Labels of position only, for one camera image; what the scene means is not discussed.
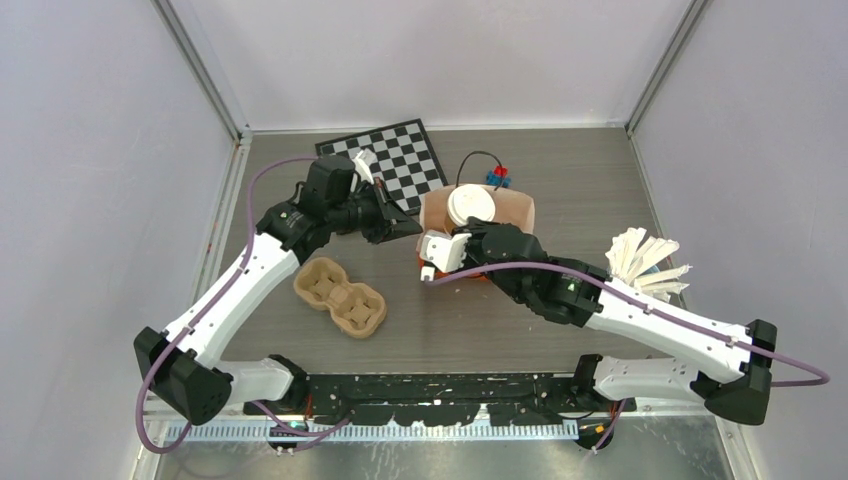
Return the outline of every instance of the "white cup lid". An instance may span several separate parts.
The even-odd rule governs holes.
[[[469,217],[490,222],[495,218],[495,201],[480,185],[463,185],[448,197],[448,215],[457,226],[467,225]]]

